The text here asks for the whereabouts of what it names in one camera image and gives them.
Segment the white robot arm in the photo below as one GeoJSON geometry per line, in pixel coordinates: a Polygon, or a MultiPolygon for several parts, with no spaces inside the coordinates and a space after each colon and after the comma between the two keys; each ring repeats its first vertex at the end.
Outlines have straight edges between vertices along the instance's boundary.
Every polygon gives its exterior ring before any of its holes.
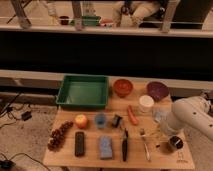
{"type": "Polygon", "coordinates": [[[160,128],[165,135],[173,136],[189,125],[213,141],[213,117],[208,114],[210,106],[211,103],[202,96],[178,99],[162,118],[160,128]]]}

